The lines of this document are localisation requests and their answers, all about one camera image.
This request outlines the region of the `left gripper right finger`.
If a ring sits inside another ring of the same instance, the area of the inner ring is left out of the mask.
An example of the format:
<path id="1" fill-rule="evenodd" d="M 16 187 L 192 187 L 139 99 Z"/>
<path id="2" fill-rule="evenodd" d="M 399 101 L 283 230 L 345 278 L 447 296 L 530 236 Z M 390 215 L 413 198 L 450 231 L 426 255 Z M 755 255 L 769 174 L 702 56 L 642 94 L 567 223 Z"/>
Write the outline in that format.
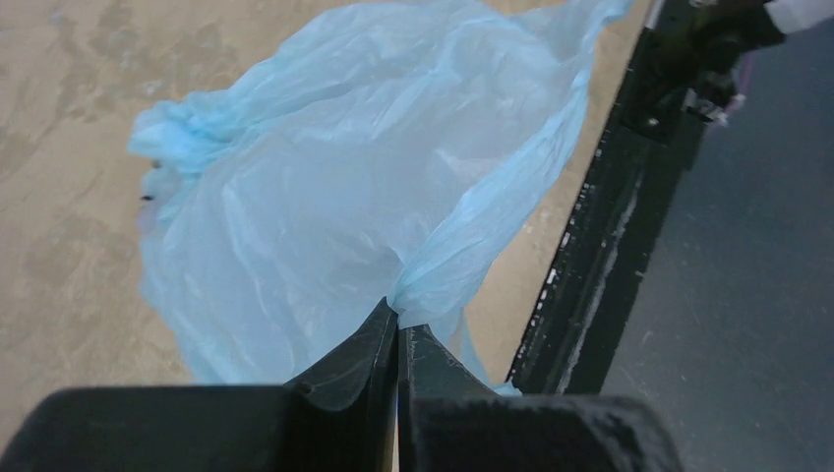
<path id="1" fill-rule="evenodd" d="M 619 396 L 503 396 L 425 325 L 398 335 L 402 471 L 681 471 L 645 404 Z"/>

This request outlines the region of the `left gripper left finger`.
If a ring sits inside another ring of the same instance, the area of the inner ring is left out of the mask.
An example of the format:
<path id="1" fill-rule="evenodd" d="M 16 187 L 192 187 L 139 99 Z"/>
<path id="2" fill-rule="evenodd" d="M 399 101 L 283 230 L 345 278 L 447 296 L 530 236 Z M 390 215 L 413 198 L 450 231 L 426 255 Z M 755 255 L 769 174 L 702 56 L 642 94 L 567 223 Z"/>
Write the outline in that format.
<path id="1" fill-rule="evenodd" d="M 44 398 L 5 471 L 385 471 L 397 316 L 362 325 L 285 384 L 67 388 Z"/>

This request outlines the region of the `light blue printed plastic bag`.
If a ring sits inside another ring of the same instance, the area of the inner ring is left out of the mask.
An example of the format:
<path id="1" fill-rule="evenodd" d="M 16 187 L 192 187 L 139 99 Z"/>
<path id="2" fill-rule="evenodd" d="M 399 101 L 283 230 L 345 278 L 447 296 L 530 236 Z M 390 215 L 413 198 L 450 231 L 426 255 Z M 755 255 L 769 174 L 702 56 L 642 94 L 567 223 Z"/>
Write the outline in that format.
<path id="1" fill-rule="evenodd" d="M 283 384 L 381 300 L 485 371 L 465 306 L 578 142 L 626 1 L 330 9 L 226 89 L 136 119 L 141 290 L 201 384 Z"/>

